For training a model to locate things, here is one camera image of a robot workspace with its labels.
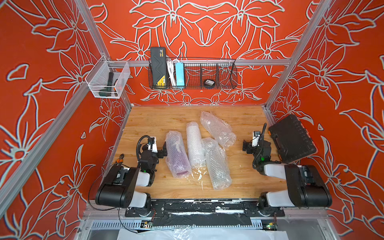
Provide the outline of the bubble wrap sheet of vase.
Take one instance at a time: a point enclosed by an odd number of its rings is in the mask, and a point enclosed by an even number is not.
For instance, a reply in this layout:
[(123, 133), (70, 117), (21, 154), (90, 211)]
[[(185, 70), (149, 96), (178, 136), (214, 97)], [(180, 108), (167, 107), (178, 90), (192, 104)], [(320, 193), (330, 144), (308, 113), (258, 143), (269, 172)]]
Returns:
[(166, 164), (174, 178), (180, 179), (191, 174), (192, 167), (188, 159), (182, 134), (169, 131), (166, 134), (167, 158)]

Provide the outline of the purple glass vase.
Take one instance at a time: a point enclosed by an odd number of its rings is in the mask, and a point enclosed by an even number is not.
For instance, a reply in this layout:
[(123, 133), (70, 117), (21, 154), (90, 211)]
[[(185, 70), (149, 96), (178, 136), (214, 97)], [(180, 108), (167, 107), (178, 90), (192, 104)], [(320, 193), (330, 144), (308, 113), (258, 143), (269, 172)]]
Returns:
[(183, 178), (191, 173), (191, 165), (183, 145), (173, 145), (168, 150), (167, 165), (174, 178)]

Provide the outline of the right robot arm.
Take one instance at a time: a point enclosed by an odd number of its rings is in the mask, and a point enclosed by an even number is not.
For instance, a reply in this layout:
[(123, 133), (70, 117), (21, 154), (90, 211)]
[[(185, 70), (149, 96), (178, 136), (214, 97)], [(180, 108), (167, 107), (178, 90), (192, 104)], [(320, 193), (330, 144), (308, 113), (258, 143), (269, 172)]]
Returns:
[(285, 164), (271, 160), (271, 143), (264, 140), (267, 123), (262, 131), (254, 131), (251, 141), (243, 141), (243, 151), (254, 157), (252, 167), (259, 174), (285, 180), (287, 189), (264, 192), (260, 195), (258, 209), (263, 215), (277, 208), (330, 207), (330, 191), (318, 170), (312, 165)]

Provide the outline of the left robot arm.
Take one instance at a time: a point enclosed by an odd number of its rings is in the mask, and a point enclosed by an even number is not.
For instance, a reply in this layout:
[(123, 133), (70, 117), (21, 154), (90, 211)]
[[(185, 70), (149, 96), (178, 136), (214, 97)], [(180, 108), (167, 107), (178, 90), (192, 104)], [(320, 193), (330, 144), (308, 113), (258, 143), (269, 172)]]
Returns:
[(154, 183), (159, 159), (168, 155), (167, 143), (157, 148), (155, 137), (142, 136), (136, 146), (137, 166), (123, 164), (124, 154), (111, 166), (95, 197), (95, 203), (112, 209), (134, 209), (142, 212), (152, 210), (150, 194), (136, 191), (136, 187), (150, 187)]

